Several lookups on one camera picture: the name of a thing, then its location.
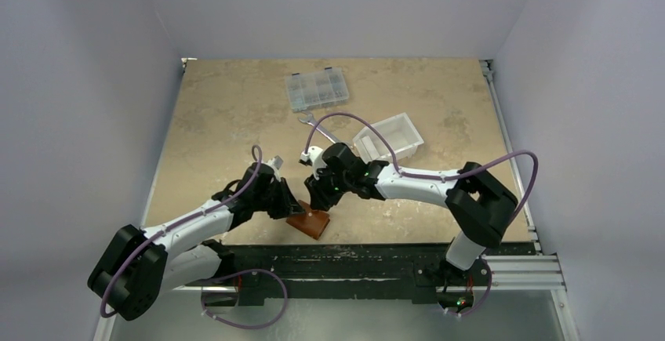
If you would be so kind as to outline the brown leather card holder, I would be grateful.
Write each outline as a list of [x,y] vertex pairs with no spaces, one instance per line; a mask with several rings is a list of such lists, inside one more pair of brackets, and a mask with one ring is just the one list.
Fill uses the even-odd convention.
[[289,216],[286,223],[314,240],[319,240],[329,225],[330,216],[327,212],[315,210],[305,201],[299,200],[304,212]]

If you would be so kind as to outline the white plastic bin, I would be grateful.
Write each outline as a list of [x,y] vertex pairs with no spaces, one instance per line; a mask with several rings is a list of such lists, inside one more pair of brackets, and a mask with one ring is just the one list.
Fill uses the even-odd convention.
[[[372,127],[388,142],[398,160],[412,157],[424,144],[422,136],[406,113],[373,123]],[[380,156],[375,160],[393,161],[391,153],[383,141],[366,126],[353,138],[354,147],[363,161],[373,161],[359,151],[360,139],[363,136],[369,136],[376,145]]]

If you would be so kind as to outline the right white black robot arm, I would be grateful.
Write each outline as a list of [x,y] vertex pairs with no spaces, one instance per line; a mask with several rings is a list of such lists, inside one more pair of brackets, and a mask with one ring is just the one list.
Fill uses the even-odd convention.
[[448,209],[460,227],[440,263],[442,277],[458,284],[486,249],[500,245],[518,212],[518,199],[495,176],[469,161],[460,170],[398,169],[389,161],[363,161],[343,143],[309,147],[300,163],[310,207],[328,211],[346,193],[378,201],[410,200]]

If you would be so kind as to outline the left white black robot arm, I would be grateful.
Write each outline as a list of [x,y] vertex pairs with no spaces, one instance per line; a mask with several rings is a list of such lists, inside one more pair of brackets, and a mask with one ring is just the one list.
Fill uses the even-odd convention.
[[225,285],[233,278],[234,264],[219,254],[209,240],[212,236],[233,230],[256,212],[284,219],[304,211],[274,166],[254,162],[241,179],[189,213],[147,229],[132,224],[120,228],[87,281],[101,299],[100,316],[138,318],[167,289],[168,281],[186,284],[185,272],[191,272],[194,281]]

